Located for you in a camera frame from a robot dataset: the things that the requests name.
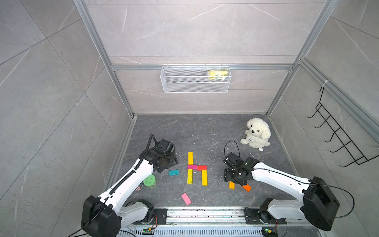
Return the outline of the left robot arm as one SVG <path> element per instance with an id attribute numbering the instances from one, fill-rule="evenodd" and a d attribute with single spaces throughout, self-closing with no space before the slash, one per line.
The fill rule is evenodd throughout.
<path id="1" fill-rule="evenodd" d="M 136 188 L 155 171 L 158 173 L 178 164 L 175 145 L 157 141 L 150 135 L 148 144 L 131 169 L 100 196 L 89 196 L 83 204 L 81 230 L 92 237 L 115 237 L 120 229 L 137 221 L 149 222 L 154 206 L 145 200 L 132 205 L 124 203 Z"/>

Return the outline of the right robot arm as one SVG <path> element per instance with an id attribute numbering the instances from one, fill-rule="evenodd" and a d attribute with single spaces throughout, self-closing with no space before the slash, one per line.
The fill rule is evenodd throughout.
<path id="1" fill-rule="evenodd" d="M 247 187 L 249 180 L 263 182 L 278 188 L 293 197 L 292 200 L 267 198 L 259 208 L 246 207 L 246 223 L 259 219 L 264 224 L 272 224 L 281 219 L 306 220 L 314 227 L 330 231 L 337 215 L 340 202 L 332 192 L 333 186 L 319 178 L 301 178 L 274 169 L 265 163 L 247 158 L 243 160 L 234 153 L 224 154 L 227 165 L 224 181 Z"/>

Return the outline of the red block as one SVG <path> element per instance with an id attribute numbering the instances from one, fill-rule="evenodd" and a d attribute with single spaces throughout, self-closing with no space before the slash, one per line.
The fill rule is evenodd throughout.
<path id="1" fill-rule="evenodd" d="M 199 170 L 199 171 L 207 170 L 207 165 L 197 166 L 197 170 Z"/>

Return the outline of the lime yellow long block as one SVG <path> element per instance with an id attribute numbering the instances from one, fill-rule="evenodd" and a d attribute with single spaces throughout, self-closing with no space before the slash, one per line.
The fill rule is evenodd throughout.
<path id="1" fill-rule="evenodd" d="M 192 184 L 192 182 L 193 182 L 193 170 L 192 169 L 188 169 L 187 184 Z"/>

